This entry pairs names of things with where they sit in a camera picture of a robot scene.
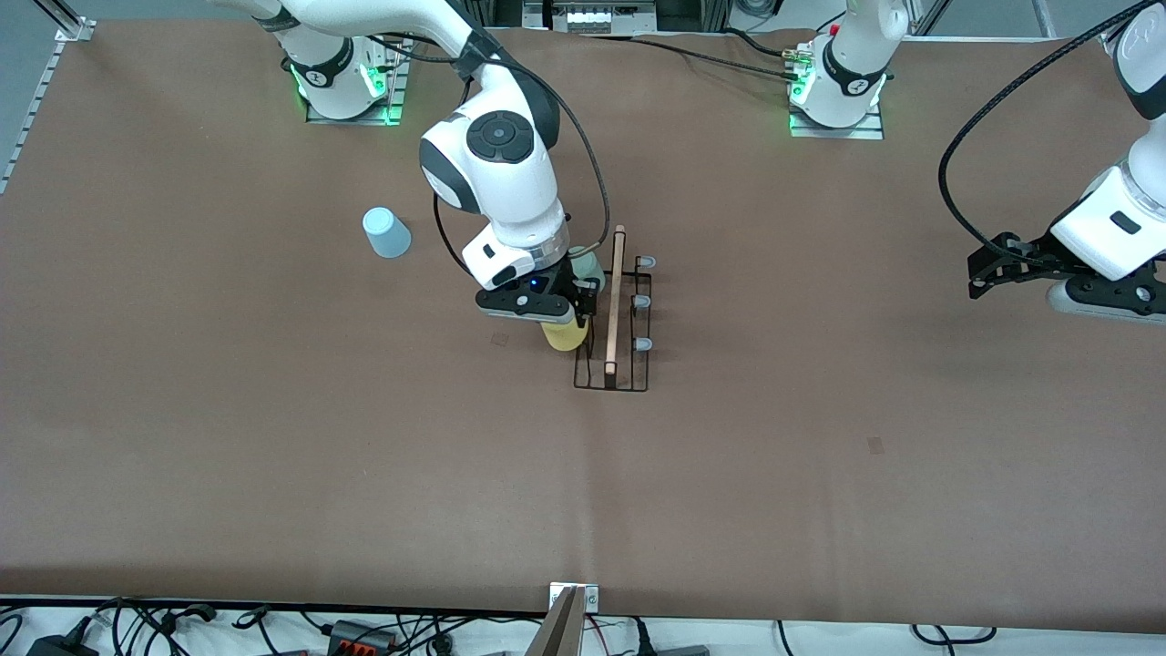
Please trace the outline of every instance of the metal bracket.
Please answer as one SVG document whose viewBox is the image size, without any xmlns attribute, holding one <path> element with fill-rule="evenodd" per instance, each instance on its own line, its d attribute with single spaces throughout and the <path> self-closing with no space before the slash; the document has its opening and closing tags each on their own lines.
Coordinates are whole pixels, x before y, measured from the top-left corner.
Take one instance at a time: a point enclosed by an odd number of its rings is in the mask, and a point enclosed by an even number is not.
<svg viewBox="0 0 1166 656">
<path fill-rule="evenodd" d="M 78 15 L 63 0 L 33 0 L 52 22 L 57 23 L 57 41 L 89 41 L 97 21 Z"/>
<path fill-rule="evenodd" d="M 550 584 L 553 604 L 547 619 L 534 634 L 526 656 L 578 656 L 583 639 L 583 618 L 588 613 L 588 592 L 595 588 L 595 601 L 599 602 L 598 586 L 581 584 Z"/>
<path fill-rule="evenodd" d="M 1066 282 L 1066 291 L 1082 304 L 1124 309 L 1139 316 L 1166 313 L 1166 284 L 1154 277 L 1156 269 L 1150 261 L 1121 280 L 1075 275 Z"/>
<path fill-rule="evenodd" d="M 814 122 L 814 119 L 806 115 L 806 112 L 791 105 L 789 135 L 878 141 L 883 139 L 883 110 L 876 103 L 873 107 L 866 111 L 866 115 L 857 125 L 850 127 L 826 127 L 824 125 Z"/>
<path fill-rule="evenodd" d="M 78 20 L 80 21 L 80 24 L 78 26 L 76 34 L 66 34 L 64 30 L 58 29 L 54 40 L 68 43 L 70 41 L 89 41 L 93 38 L 93 28 L 97 27 L 97 21 L 91 21 L 85 16 L 79 16 Z"/>
<path fill-rule="evenodd" d="M 1045 277 L 1065 280 L 1074 275 L 1097 275 L 1097 271 L 1086 266 L 1080 259 L 1056 240 L 1045 234 L 1030 241 L 1023 241 L 1012 232 L 1000 232 L 992 244 L 1011 253 L 1002 256 L 988 246 L 981 246 L 968 255 L 968 296 L 972 299 L 983 296 L 992 287 L 1003 282 L 1027 282 Z M 1038 266 L 1025 260 L 1040 260 Z"/>
<path fill-rule="evenodd" d="M 580 588 L 583 591 L 584 613 L 595 614 L 599 612 L 599 586 L 596 584 L 550 584 L 550 601 L 548 604 L 550 608 L 555 607 L 555 602 L 559 601 L 559 598 L 563 594 L 563 590 L 567 588 Z"/>
<path fill-rule="evenodd" d="M 412 38 L 389 38 L 394 45 L 412 52 L 416 48 L 416 41 Z M 370 92 L 377 90 L 384 96 L 368 106 L 360 115 L 350 119 L 330 119 L 317 112 L 311 105 L 303 101 L 303 93 L 300 93 L 301 103 L 304 106 L 304 121 L 316 125 L 370 125 L 370 126 L 395 126 L 401 124 L 401 113 L 405 110 L 405 87 L 409 82 L 409 57 L 395 52 L 385 47 L 371 49 L 372 62 L 366 75 L 366 84 L 370 84 Z M 371 72 L 378 68 L 387 68 L 388 72 Z"/>
</svg>

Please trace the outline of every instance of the power adapter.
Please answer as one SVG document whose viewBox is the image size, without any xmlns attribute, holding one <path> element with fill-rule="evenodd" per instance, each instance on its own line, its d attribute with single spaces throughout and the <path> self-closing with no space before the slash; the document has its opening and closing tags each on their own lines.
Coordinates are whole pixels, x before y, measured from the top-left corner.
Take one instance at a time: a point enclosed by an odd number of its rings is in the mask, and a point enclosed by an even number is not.
<svg viewBox="0 0 1166 656">
<path fill-rule="evenodd" d="M 36 639 L 28 649 L 28 656 L 98 656 L 98 654 L 84 644 L 75 644 L 63 635 L 47 635 Z"/>
<path fill-rule="evenodd" d="M 338 656 L 388 656 L 396 636 L 356 622 L 340 620 L 325 625 L 323 633 L 328 641 L 328 653 Z"/>
</svg>

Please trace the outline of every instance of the brown table surface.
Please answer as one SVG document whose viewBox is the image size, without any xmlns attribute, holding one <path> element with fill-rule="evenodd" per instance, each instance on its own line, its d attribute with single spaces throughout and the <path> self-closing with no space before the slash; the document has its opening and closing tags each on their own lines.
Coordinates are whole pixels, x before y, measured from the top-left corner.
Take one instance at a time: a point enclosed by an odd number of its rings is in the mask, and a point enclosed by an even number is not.
<svg viewBox="0 0 1166 656">
<path fill-rule="evenodd" d="M 768 78 L 501 38 L 660 260 L 652 390 L 576 392 L 536 326 L 475 308 L 416 164 L 447 66 L 398 128 L 305 126 L 253 24 L 103 22 L 0 199 L 0 591 L 533 611 L 567 579 L 611 614 L 1166 630 L 1163 333 L 1040 282 L 969 301 L 935 184 L 1052 45 L 907 43 L 887 140 L 856 142 L 789 137 Z M 1144 129 L 1090 47 L 985 121 L 954 190 L 1035 237 Z M 361 233 L 377 204 L 400 260 Z"/>
</svg>

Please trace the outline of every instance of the wooden stick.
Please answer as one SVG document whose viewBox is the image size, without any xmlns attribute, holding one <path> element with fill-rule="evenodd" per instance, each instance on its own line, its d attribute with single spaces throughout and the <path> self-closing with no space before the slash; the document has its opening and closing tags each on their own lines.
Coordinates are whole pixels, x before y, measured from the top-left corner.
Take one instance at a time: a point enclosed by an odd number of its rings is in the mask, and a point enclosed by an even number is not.
<svg viewBox="0 0 1166 656">
<path fill-rule="evenodd" d="M 607 358 L 603 364 L 604 387 L 616 387 L 616 345 L 619 334 L 619 296 L 624 282 L 624 239 L 623 225 L 616 226 L 611 248 L 611 304 L 607 309 Z"/>
</svg>

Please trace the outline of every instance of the black wire rack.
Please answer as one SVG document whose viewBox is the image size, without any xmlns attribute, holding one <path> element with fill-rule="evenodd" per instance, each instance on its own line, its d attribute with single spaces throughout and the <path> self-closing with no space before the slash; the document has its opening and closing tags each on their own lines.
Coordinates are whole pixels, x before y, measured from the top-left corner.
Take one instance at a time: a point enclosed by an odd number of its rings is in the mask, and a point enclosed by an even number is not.
<svg viewBox="0 0 1166 656">
<path fill-rule="evenodd" d="M 651 373 L 652 352 L 635 351 L 637 338 L 652 338 L 652 304 L 645 308 L 637 308 L 634 297 L 652 297 L 652 274 L 645 273 L 641 262 L 645 258 L 635 258 L 635 268 L 624 270 L 624 278 L 633 283 L 620 284 L 619 306 L 624 316 L 627 317 L 627 338 L 621 340 L 617 351 L 616 373 L 609 375 L 604 372 L 604 355 L 597 353 L 595 325 L 606 318 L 606 311 L 600 310 L 588 322 L 586 338 L 583 344 L 575 350 L 575 389 L 596 390 L 604 393 L 646 393 L 648 392 L 648 379 Z M 611 270 L 604 270 L 611 277 Z"/>
</svg>

